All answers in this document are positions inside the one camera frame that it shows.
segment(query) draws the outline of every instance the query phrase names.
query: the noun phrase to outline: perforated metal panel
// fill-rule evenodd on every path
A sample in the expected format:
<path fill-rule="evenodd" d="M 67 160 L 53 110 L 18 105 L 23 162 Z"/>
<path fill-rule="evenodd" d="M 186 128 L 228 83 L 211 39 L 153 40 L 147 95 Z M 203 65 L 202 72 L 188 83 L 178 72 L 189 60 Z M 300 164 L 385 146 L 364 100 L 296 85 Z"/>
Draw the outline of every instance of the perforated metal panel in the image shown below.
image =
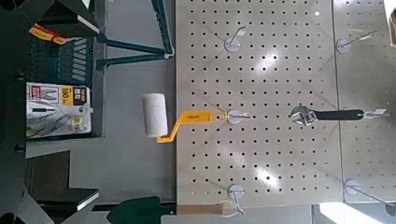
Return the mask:
<path fill-rule="evenodd" d="M 252 116 L 180 128 L 178 204 L 229 200 L 232 184 L 243 207 L 342 201 L 338 122 L 288 118 L 298 104 L 337 108 L 332 34 L 331 1 L 177 0 L 177 112 Z"/>
<path fill-rule="evenodd" d="M 340 107 L 374 111 L 386 108 L 393 118 L 342 123 L 343 175 L 384 200 L 396 200 L 396 49 L 389 46 L 383 1 L 334 1 L 337 39 L 353 39 L 378 31 L 337 54 Z M 347 202 L 370 202 L 345 195 Z"/>

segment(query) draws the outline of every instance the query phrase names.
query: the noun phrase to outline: yellow paint roller handle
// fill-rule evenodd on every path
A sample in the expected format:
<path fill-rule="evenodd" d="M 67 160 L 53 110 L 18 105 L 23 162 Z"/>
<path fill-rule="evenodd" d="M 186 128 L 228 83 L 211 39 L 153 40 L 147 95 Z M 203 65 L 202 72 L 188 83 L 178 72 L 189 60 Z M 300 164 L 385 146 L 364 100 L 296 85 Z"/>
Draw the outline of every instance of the yellow paint roller handle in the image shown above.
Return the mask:
<path fill-rule="evenodd" d="M 168 137 L 157 137 L 157 143 L 173 142 L 181 124 L 202 124 L 227 119 L 227 112 L 211 112 L 205 110 L 188 110 L 181 113 Z"/>
<path fill-rule="evenodd" d="M 180 204 L 178 215 L 225 215 L 224 203 L 218 204 Z"/>
<path fill-rule="evenodd" d="M 62 36 L 53 33 L 50 30 L 45 29 L 42 26 L 39 26 L 35 24 L 30 30 L 29 33 L 34 35 L 35 37 L 42 39 L 42 40 L 47 40 L 47 41 L 52 41 L 56 44 L 63 45 L 67 42 L 66 38 L 63 38 Z"/>

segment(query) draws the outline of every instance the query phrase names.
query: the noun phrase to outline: paint roller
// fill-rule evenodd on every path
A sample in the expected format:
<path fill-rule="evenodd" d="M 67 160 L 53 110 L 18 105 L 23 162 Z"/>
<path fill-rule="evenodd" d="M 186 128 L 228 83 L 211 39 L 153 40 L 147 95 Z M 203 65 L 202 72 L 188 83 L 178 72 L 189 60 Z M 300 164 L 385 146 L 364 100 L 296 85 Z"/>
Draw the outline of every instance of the paint roller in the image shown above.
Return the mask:
<path fill-rule="evenodd" d="M 143 95 L 143 114 L 147 137 L 157 138 L 157 143 L 173 142 L 178 128 L 182 124 L 205 124 L 224 121 L 227 112 L 211 112 L 206 110 L 188 110 L 180 114 L 176 124 L 168 135 L 165 96 L 162 93 L 148 93 Z"/>

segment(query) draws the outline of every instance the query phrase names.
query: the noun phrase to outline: wrench handle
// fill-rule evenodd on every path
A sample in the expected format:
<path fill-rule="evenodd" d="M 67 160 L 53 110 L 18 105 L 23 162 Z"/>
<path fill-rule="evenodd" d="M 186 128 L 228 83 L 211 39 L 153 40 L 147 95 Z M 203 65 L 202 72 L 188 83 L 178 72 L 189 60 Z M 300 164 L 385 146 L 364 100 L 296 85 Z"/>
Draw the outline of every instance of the wrench handle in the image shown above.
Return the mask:
<path fill-rule="evenodd" d="M 364 111 L 359 109 L 315 111 L 315 114 L 319 120 L 360 120 L 364 118 Z"/>

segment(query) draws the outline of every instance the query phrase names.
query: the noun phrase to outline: gray floor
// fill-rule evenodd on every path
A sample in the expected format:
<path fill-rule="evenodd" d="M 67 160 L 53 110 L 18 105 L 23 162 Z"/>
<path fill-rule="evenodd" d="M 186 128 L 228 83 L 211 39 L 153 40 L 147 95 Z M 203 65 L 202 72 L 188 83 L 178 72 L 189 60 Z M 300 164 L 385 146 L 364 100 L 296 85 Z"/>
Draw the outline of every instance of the gray floor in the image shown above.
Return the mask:
<path fill-rule="evenodd" d="M 167 3 L 171 30 L 174 12 Z M 108 3 L 109 38 L 162 46 L 150 1 L 115 0 Z M 129 50 L 108 49 L 108 57 L 129 55 Z M 101 144 L 72 151 L 70 183 L 99 188 L 102 202 L 119 202 L 148 195 L 175 199 L 175 146 L 157 144 L 145 136 L 141 95 L 163 92 L 170 123 L 175 116 L 175 61 L 136 63 L 106 71 L 106 138 Z"/>

